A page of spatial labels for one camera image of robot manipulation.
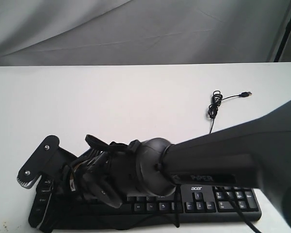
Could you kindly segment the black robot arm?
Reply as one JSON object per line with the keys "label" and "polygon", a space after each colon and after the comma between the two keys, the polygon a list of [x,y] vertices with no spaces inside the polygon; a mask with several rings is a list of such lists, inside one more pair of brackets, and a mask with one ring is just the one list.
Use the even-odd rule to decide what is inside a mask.
{"label": "black robot arm", "polygon": [[269,114],[179,144],[163,138],[99,145],[73,165],[74,185],[118,208],[124,196],[167,196],[178,184],[258,188],[291,228],[291,100]]}

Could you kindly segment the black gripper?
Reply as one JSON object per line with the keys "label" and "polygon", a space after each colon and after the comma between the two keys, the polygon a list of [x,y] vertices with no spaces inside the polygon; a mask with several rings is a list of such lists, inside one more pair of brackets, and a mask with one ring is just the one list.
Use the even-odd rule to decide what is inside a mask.
{"label": "black gripper", "polygon": [[108,145],[89,149],[63,168],[63,193],[89,202],[97,198],[119,208],[127,196],[139,196],[141,186],[136,172],[137,147]]}

